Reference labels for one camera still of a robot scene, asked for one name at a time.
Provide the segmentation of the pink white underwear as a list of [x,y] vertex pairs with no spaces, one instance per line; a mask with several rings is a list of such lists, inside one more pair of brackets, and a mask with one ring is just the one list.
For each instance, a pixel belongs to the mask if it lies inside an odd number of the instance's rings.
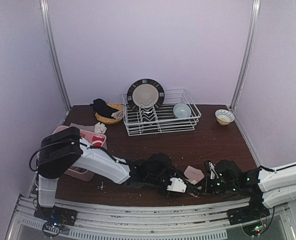
[[189,195],[197,198],[200,195],[198,191],[202,189],[201,181],[205,178],[204,173],[200,169],[188,165],[184,171],[184,175],[187,181],[196,188],[196,190],[189,193]]

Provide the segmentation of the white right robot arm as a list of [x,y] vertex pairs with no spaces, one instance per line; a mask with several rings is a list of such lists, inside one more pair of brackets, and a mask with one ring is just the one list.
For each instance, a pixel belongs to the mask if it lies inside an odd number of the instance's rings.
[[296,200],[296,162],[272,168],[260,165],[245,172],[226,159],[206,161],[205,166],[208,175],[198,183],[203,194],[238,194],[267,209]]

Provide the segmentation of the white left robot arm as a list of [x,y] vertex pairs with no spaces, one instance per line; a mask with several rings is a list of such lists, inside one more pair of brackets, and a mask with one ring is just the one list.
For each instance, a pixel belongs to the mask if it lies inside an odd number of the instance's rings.
[[76,127],[45,137],[37,153],[37,200],[43,208],[55,206],[58,180],[71,167],[86,169],[128,188],[150,186],[161,193],[198,192],[165,154],[157,153],[147,160],[136,161],[118,158],[101,146],[91,145]]

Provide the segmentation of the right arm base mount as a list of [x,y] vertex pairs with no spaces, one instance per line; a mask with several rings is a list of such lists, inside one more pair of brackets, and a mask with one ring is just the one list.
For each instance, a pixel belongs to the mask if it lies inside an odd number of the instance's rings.
[[231,226],[241,224],[242,231],[249,237],[259,237],[265,232],[270,210],[264,206],[248,205],[229,209],[228,221]]

